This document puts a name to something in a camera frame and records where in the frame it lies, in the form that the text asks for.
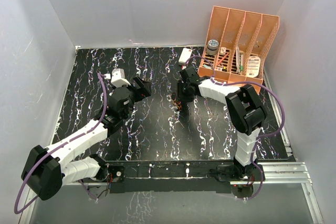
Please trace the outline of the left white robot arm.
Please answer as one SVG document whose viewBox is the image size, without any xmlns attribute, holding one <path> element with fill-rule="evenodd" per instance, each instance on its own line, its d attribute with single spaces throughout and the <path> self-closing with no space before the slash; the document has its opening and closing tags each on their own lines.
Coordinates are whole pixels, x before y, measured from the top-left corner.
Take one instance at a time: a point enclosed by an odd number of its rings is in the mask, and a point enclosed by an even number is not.
<svg viewBox="0 0 336 224">
<path fill-rule="evenodd" d="M 73 181 L 94 178 L 101 182 L 108 177 L 103 160 L 74 159 L 117 132 L 133 112 L 134 104 L 151 96 L 152 83 L 147 80 L 134 77 L 134 84 L 120 81 L 122 85 L 111 95 L 104 95 L 102 109 L 84 127 L 48 147 L 37 145 L 30 150 L 21 178 L 41 200 L 50 199 Z"/>
</svg>

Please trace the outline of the orange keyring carabiner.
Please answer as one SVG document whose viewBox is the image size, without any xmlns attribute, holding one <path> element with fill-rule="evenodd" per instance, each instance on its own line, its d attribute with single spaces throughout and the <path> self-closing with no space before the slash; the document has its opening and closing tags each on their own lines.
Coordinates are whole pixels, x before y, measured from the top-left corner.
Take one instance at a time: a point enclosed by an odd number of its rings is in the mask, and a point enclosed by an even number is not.
<svg viewBox="0 0 336 224">
<path fill-rule="evenodd" d="M 180 101 L 174 101 L 175 107 L 180 111 L 182 109 L 182 104 Z"/>
</svg>

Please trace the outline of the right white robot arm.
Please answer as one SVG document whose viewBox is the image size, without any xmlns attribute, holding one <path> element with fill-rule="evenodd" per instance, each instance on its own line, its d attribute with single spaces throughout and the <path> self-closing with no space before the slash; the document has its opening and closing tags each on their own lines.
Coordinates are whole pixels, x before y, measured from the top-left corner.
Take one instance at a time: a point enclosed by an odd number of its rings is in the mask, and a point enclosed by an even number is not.
<svg viewBox="0 0 336 224">
<path fill-rule="evenodd" d="M 192 102 L 196 96 L 210 98 L 228 108 L 231 123 L 237 131 L 237 150 L 230 165 L 218 165 L 209 175 L 220 182 L 247 180 L 257 165 L 256 145 L 266 109 L 255 88 L 226 85 L 210 77 L 200 77 L 193 67 L 180 71 L 176 98 L 179 103 Z"/>
</svg>

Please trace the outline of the key with red tag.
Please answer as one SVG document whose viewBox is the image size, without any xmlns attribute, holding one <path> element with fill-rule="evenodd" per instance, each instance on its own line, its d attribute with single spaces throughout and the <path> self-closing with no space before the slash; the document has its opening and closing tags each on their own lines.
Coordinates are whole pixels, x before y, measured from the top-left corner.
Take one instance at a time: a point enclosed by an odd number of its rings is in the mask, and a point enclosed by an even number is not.
<svg viewBox="0 0 336 224">
<path fill-rule="evenodd" d="M 171 94 L 171 101 L 172 101 L 172 102 L 176 101 L 176 97 L 177 97 L 177 94 L 176 94 L 175 92 L 173 92 L 173 93 Z"/>
</svg>

